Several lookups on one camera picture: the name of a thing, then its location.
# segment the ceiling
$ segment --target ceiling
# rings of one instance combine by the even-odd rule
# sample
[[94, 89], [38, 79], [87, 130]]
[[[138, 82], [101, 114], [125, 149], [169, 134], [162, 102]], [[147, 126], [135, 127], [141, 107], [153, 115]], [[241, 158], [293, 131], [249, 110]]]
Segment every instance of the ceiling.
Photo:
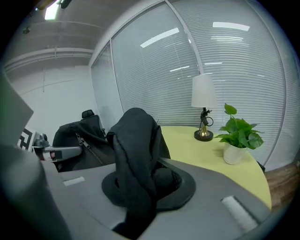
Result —
[[[3, 61], [55, 47], [94, 49], [108, 26], [138, 1], [72, 0], [66, 9], [58, 9], [55, 20], [49, 21], [44, 19], [45, 10], [32, 10], [10, 40]], [[26, 27], [30, 32], [24, 35]]]

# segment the lamp base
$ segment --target lamp base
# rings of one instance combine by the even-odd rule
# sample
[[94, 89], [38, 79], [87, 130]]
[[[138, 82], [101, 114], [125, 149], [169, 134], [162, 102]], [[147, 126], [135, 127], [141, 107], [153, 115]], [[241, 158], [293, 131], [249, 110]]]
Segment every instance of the lamp base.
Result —
[[199, 132], [200, 132], [200, 130], [197, 130], [197, 131], [194, 132], [194, 138], [199, 140], [199, 141], [208, 142], [208, 141], [212, 140], [213, 137], [214, 137], [214, 134], [211, 131], [207, 130], [207, 132], [209, 133], [208, 136], [201, 136], [199, 134]]

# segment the white tape strip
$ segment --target white tape strip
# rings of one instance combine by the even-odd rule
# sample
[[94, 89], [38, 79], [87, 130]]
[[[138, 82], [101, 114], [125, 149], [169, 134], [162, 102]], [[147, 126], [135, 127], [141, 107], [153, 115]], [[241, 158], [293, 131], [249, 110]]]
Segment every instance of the white tape strip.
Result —
[[66, 180], [64, 181], [65, 186], [70, 186], [79, 182], [83, 182], [84, 181], [84, 177], [79, 177], [79, 178], [74, 178], [74, 179], [70, 179], [70, 180]]

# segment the black cloth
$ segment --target black cloth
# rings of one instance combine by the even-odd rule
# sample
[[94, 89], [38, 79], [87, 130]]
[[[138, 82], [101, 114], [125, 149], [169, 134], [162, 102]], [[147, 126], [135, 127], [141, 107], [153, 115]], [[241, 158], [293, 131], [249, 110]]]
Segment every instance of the black cloth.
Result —
[[158, 156], [170, 158], [170, 154], [160, 126], [139, 108], [125, 112], [107, 140], [115, 151], [116, 184], [127, 208], [125, 222], [114, 231], [136, 239], [156, 215], [158, 192], [161, 195], [164, 185], [172, 182], [170, 170], [155, 169]]
[[[114, 151], [105, 140], [97, 115], [61, 126], [55, 133], [53, 147], [79, 146], [76, 133], [89, 144], [90, 150], [82, 146], [81, 155], [55, 163], [59, 172], [81, 170], [114, 163]], [[104, 164], [101, 164], [91, 151]]]

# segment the round table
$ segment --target round table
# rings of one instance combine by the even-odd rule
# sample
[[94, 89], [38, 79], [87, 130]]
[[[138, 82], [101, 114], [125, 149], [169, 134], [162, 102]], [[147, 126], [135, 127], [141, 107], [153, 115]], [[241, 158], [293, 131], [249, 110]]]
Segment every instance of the round table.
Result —
[[220, 138], [201, 142], [194, 138], [196, 127], [162, 126], [162, 133], [171, 159], [203, 167], [229, 177], [263, 201], [271, 209], [271, 196], [267, 180], [258, 163], [246, 152], [236, 165], [223, 160], [224, 143]]

